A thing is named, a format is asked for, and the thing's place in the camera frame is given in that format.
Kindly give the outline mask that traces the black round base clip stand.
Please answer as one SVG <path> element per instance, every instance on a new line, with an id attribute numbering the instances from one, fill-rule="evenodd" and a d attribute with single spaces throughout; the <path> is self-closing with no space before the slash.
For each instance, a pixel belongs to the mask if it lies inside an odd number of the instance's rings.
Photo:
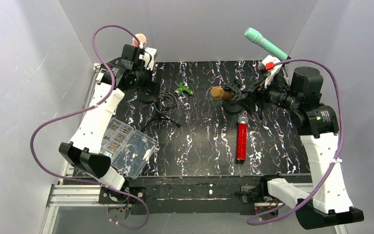
<path id="1" fill-rule="evenodd" d="M 139 98 L 140 102 L 143 103 L 143 104 L 151 104 L 151 103 L 155 102 L 155 100 L 157 98 L 157 95 L 154 94 L 154 93 L 149 94 L 149 93 L 139 91 L 138 92 L 138 98 Z"/>

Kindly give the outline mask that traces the black tripod shock mount stand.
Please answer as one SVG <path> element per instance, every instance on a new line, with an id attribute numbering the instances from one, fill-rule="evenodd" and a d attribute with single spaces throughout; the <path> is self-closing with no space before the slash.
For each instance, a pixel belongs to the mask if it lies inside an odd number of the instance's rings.
<path id="1" fill-rule="evenodd" d="M 169 92 L 160 92 L 158 98 L 154 101 L 155 114 L 150 120 L 147 121 L 146 125 L 141 129 L 144 132 L 145 129 L 154 121 L 166 120 L 174 123 L 177 127 L 181 127 L 179 123 L 169 118 L 178 107 L 176 96 Z"/>

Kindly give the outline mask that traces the red glitter microphone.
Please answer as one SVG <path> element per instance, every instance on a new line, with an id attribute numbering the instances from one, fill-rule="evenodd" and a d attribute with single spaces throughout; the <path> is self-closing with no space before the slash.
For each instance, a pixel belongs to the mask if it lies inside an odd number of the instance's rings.
<path id="1" fill-rule="evenodd" d="M 244 164 L 246 161 L 247 126 L 248 126 L 248 117 L 246 115 L 240 115 L 238 117 L 237 150 L 236 150 L 236 162 L 238 164 Z"/>

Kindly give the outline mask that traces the pink microphone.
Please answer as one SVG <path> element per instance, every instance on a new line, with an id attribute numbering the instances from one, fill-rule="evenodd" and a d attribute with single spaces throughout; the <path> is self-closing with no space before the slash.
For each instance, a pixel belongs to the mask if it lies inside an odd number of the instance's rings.
<path id="1" fill-rule="evenodd" d="M 139 47 L 139 48 L 144 48 L 147 44 L 147 38 L 144 34 L 135 34 L 135 37 L 132 39 L 132 45 Z"/>

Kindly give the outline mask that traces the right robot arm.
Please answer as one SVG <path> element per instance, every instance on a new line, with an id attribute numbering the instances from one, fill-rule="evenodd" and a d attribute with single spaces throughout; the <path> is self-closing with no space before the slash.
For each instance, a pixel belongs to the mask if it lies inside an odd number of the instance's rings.
<path id="1" fill-rule="evenodd" d="M 323 104 L 323 77 L 311 67 L 298 67 L 291 83 L 283 72 L 274 75 L 269 85 L 265 80 L 252 85 L 242 106 L 249 113 L 261 115 L 265 104 L 281 107 L 290 113 L 305 148 L 314 189 L 302 191 L 283 176 L 265 175 L 257 187 L 244 193 L 249 202 L 267 196 L 277 198 L 296 210 L 299 224 L 307 230 L 364 220 L 363 211 L 350 200 L 344 184 L 340 159 L 336 157 L 340 128 L 335 110 Z"/>

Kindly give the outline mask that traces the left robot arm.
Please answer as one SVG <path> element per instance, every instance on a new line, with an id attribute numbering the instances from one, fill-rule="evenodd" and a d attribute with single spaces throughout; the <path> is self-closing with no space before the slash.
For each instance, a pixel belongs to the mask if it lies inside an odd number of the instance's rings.
<path id="1" fill-rule="evenodd" d="M 95 64 L 98 74 L 90 110 L 69 142 L 59 147 L 69 164 L 105 186 L 121 190 L 125 179 L 113 168 L 111 157 L 101 153 L 104 133 L 126 91 L 142 91 L 152 98 L 158 96 L 160 84 L 152 75 L 156 57 L 155 48 L 143 43 L 126 44 L 118 58 Z"/>

